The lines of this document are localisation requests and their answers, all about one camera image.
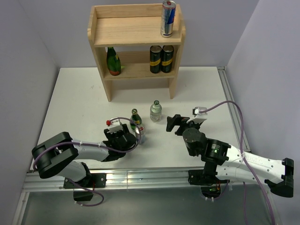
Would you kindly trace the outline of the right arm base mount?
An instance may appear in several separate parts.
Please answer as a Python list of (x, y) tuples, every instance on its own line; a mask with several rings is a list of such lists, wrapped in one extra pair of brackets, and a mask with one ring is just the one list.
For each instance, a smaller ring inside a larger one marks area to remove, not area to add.
[(215, 176), (203, 175), (203, 169), (188, 170), (188, 182), (190, 185), (200, 186), (204, 199), (214, 200), (225, 191), (229, 180), (220, 180)]

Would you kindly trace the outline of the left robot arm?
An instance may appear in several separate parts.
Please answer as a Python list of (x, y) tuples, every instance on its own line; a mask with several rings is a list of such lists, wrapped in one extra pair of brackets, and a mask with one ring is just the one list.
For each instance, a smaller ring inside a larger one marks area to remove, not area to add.
[(116, 161), (139, 143), (126, 124), (105, 129), (104, 134), (107, 140), (91, 143), (75, 141), (68, 132), (61, 132), (32, 149), (33, 168), (42, 179), (61, 176), (66, 182), (87, 187), (92, 183), (92, 174), (85, 159)]

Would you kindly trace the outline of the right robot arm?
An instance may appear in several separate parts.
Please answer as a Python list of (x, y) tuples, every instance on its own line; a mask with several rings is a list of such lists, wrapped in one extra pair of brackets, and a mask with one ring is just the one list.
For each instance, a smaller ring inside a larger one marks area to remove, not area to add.
[(271, 193), (292, 198), (294, 194), (294, 161), (290, 158), (273, 160), (244, 152), (226, 142), (207, 138), (200, 131), (203, 121), (179, 114), (167, 117), (166, 131), (175, 126), (192, 157), (200, 157), (203, 169), (188, 172), (191, 185), (212, 186), (227, 181), (258, 182), (269, 187)]

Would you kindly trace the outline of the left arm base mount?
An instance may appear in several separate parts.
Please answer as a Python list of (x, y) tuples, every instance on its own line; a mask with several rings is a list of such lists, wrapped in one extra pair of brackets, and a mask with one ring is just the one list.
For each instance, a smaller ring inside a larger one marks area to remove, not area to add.
[(92, 200), (96, 195), (96, 188), (104, 188), (106, 185), (106, 173), (92, 173), (90, 176), (75, 182), (65, 178), (63, 188), (73, 189), (73, 199), (83, 205)]

